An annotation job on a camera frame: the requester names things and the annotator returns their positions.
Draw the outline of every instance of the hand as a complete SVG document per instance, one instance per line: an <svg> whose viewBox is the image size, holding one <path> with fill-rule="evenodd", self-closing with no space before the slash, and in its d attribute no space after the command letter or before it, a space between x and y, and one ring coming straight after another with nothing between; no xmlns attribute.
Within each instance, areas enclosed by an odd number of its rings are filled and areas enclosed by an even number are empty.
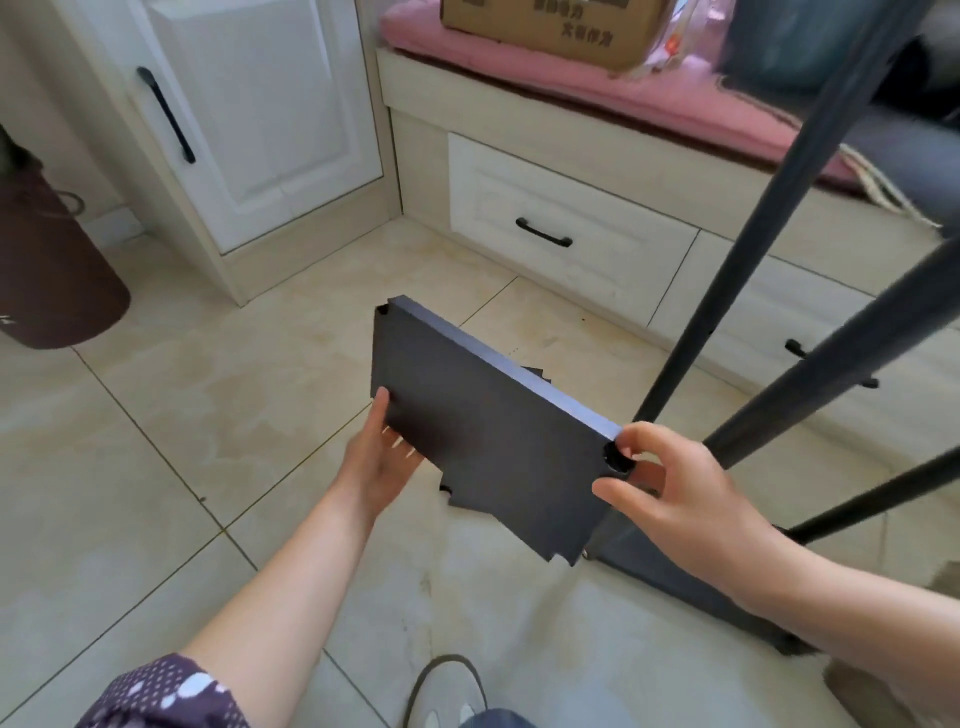
<svg viewBox="0 0 960 728"><path fill-rule="evenodd" d="M804 549L757 512L702 444L650 423L627 425L616 444L634 459L652 452L662 465L641 460L629 482L600 478L593 493L636 523L677 566L748 609L748 602L788 577L787 557Z"/></svg>
<svg viewBox="0 0 960 728"><path fill-rule="evenodd" d="M390 394L376 391L363 429L350 438L334 480L338 488L357 489L370 523L394 502L423 456L384 425Z"/></svg>

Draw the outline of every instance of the pink cushion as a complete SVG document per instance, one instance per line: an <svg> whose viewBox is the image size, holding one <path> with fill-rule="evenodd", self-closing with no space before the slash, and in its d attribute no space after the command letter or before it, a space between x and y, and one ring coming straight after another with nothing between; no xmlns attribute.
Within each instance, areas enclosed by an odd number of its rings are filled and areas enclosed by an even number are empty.
<svg viewBox="0 0 960 728"><path fill-rule="evenodd" d="M753 158L779 162L797 135L768 111L717 88L717 74L696 57L676 70L642 79L612 78L598 66L448 30L440 22L440 0L394 5L383 15L380 29L395 48L616 111ZM858 186L856 174L839 156L824 174Z"/></svg>

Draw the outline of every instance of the shoe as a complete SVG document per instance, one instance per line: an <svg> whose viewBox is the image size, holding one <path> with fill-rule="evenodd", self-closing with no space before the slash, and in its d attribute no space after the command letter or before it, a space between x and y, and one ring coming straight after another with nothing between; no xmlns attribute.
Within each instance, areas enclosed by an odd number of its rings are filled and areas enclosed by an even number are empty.
<svg viewBox="0 0 960 728"><path fill-rule="evenodd" d="M487 710L476 669L466 657L430 661L410 693L403 728L456 728Z"/></svg>

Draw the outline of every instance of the jeans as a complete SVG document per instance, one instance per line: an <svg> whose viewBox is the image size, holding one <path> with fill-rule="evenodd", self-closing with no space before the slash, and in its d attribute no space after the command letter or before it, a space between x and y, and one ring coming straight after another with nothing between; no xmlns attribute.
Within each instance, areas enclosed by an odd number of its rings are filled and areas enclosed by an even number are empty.
<svg viewBox="0 0 960 728"><path fill-rule="evenodd" d="M460 728L537 728L537 726L513 711L494 708L478 713Z"/></svg>

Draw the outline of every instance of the sleeve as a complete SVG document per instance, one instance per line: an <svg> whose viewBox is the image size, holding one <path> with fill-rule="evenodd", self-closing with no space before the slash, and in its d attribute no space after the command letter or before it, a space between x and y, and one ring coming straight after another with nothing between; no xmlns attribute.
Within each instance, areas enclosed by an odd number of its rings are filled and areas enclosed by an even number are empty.
<svg viewBox="0 0 960 728"><path fill-rule="evenodd" d="M77 728L250 728L230 691L182 655L111 682Z"/></svg>

